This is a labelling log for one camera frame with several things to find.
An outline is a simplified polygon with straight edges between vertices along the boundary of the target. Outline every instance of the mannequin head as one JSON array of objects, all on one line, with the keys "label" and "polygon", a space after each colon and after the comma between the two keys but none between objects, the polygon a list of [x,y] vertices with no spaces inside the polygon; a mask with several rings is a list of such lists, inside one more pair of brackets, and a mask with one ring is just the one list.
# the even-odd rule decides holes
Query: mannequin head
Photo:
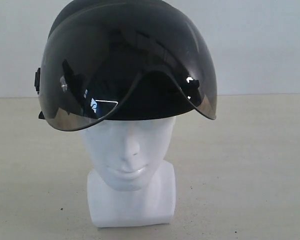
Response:
[{"label": "mannequin head", "polygon": [[176,117],[104,120],[81,131],[93,166],[117,191],[137,191],[152,179],[167,153]]}]

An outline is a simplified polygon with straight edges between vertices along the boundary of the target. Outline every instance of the helmet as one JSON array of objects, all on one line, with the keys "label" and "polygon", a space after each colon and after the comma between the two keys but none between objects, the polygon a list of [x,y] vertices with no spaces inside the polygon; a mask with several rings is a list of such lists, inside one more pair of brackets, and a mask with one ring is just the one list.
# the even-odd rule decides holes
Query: helmet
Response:
[{"label": "helmet", "polygon": [[35,74],[40,119],[61,131],[192,110],[216,118],[217,81],[194,23],[162,0],[74,0]]}]

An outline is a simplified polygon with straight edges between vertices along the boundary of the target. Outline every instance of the white wall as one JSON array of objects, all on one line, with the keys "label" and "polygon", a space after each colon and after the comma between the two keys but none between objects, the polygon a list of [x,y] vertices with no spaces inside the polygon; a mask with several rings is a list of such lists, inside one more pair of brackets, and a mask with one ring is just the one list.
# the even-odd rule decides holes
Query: white wall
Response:
[{"label": "white wall", "polygon": [[[0,0],[0,97],[36,97],[34,73],[69,0]],[[198,26],[221,95],[300,93],[300,0],[167,0]]]}]

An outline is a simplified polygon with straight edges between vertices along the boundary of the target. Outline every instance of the visor hinge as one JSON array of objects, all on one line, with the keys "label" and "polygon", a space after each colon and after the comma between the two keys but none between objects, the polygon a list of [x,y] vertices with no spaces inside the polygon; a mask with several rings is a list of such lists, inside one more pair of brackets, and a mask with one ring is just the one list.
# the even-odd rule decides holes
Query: visor hinge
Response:
[{"label": "visor hinge", "polygon": [[35,77],[34,77],[34,86],[38,95],[40,92],[40,75],[41,75],[41,68],[39,67],[38,70],[35,72]]}]

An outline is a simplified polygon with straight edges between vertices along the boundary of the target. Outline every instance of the table surface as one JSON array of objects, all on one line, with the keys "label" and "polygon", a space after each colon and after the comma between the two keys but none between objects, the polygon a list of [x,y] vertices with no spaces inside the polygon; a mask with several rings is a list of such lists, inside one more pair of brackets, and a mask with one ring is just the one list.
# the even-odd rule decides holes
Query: table surface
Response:
[{"label": "table surface", "polygon": [[92,225],[81,138],[39,111],[0,99],[0,240],[300,239],[300,94],[220,96],[215,121],[177,117],[173,221],[136,228]]}]

